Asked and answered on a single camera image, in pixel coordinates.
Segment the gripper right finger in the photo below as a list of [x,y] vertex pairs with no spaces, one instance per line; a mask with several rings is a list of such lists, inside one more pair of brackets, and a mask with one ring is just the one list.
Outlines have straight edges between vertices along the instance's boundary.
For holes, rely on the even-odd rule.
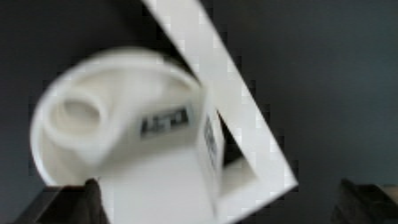
[[342,180],[331,224],[398,224],[398,185]]

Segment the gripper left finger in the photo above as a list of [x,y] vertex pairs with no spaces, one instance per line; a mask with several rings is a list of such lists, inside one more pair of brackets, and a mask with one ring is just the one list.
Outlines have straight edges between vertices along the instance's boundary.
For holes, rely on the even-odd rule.
[[47,186],[11,224],[107,224],[98,181]]

